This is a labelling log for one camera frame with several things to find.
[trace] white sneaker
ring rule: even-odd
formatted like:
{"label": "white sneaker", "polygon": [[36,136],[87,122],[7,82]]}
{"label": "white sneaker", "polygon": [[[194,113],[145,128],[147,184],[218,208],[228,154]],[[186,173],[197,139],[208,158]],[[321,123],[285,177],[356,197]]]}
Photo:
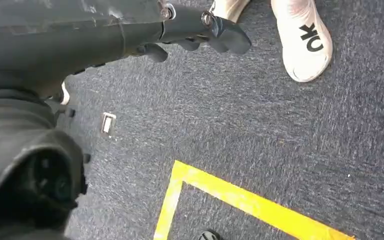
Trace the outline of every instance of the white sneaker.
{"label": "white sneaker", "polygon": [[271,0],[283,46],[283,64],[295,81],[317,78],[332,59],[332,39],[314,0]]}
{"label": "white sneaker", "polygon": [[250,0],[214,0],[210,12],[217,17],[236,23]]}
{"label": "white sneaker", "polygon": [[63,81],[61,84],[61,90],[62,90],[62,99],[61,99],[60,104],[61,105],[67,105],[67,104],[69,104],[69,101],[70,101],[70,94],[69,94],[69,91],[67,91],[65,81]]}
{"label": "white sneaker", "polygon": [[51,99],[51,100],[53,100],[55,102],[58,102],[61,105],[69,104],[70,94],[67,91],[66,82],[65,81],[62,82],[61,88],[59,89],[59,91],[55,95],[50,97],[49,99]]}

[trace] yellow tape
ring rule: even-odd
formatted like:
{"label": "yellow tape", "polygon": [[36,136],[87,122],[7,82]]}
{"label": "yellow tape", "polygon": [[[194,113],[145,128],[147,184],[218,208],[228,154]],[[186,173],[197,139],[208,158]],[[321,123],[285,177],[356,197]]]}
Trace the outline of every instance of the yellow tape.
{"label": "yellow tape", "polygon": [[182,183],[190,184],[223,202],[302,240],[353,240],[327,225],[301,215],[275,202],[246,191],[195,167],[175,161],[162,203],[154,240],[167,240],[179,201]]}

